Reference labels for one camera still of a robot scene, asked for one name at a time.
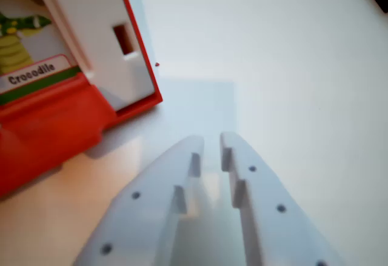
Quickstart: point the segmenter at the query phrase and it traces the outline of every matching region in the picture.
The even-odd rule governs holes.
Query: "green stripe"
[[[78,66],[74,66],[61,72],[57,72],[54,75],[50,75],[48,77],[34,81],[30,84],[26,84],[22,87],[7,91],[0,95],[0,105],[6,104],[10,101],[14,101],[15,99],[33,93],[34,91],[37,91],[44,87],[48,87],[67,78],[73,77],[78,72],[81,72],[81,69]]]

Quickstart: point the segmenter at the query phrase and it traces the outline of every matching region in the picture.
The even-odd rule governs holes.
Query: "red plastic edge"
[[[156,104],[159,104],[160,102],[163,101],[162,94],[160,93],[158,84],[156,83],[156,78],[155,78],[155,75],[154,75],[153,70],[152,70],[152,65],[151,65],[150,59],[147,55],[146,47],[144,46],[140,31],[139,31],[139,27],[138,27],[138,24],[136,22],[135,15],[133,14],[133,10],[131,8],[130,2],[129,2],[129,0],[123,0],[123,1],[124,1],[125,8],[127,9],[129,18],[131,20],[133,29],[135,31],[137,40],[139,42],[141,53],[144,57],[144,61],[145,61],[145,64],[147,66],[148,72],[150,74],[153,87],[155,88],[155,92],[152,95],[150,95],[150,96],[148,96],[148,97],[146,97],[146,98],[144,98],[144,99],[142,99],[134,104],[131,104],[128,107],[122,108],[119,111],[117,111],[116,112],[117,118],[113,122],[109,123],[107,125],[107,128],[112,127],[112,126],[114,126],[114,125],[116,125],[116,124],[118,124],[118,123],[120,123],[128,118],[131,118],[135,115],[138,115],[142,112],[145,112],[146,110],[151,109]]]

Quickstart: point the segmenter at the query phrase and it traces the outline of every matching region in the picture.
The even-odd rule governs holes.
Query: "gray plastic part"
[[[76,258],[77,266],[169,265],[186,187],[199,177],[204,141],[175,144],[120,191]]]
[[[240,209],[248,266],[344,265],[242,137],[221,134],[221,162],[229,172],[232,204]]]

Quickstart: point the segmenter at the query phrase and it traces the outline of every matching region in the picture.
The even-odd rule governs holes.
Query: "small hole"
[[[319,261],[316,263],[316,266],[327,266],[327,264],[326,264],[325,261],[319,260]]]
[[[114,26],[113,31],[115,32],[117,41],[119,42],[121,51],[124,55],[128,55],[129,53],[135,51],[124,24]]]
[[[138,199],[139,197],[140,197],[140,192],[136,191],[136,192],[132,193],[133,199]]]
[[[279,204],[276,209],[278,210],[278,212],[280,213],[284,213],[286,212],[286,207],[283,205],[283,204]]]
[[[101,247],[101,254],[102,255],[108,255],[110,252],[112,252],[112,244],[106,243]]]

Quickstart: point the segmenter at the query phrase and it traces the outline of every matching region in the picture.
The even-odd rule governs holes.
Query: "white plastic piece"
[[[337,253],[277,175],[239,135],[221,134],[222,170],[240,209],[248,266],[340,266]]]
[[[189,176],[200,176],[202,137],[190,136],[150,164],[112,201],[74,265],[166,266]]]
[[[115,110],[155,92],[123,0],[44,2],[81,70]],[[120,24],[134,50],[127,55],[113,31]]]

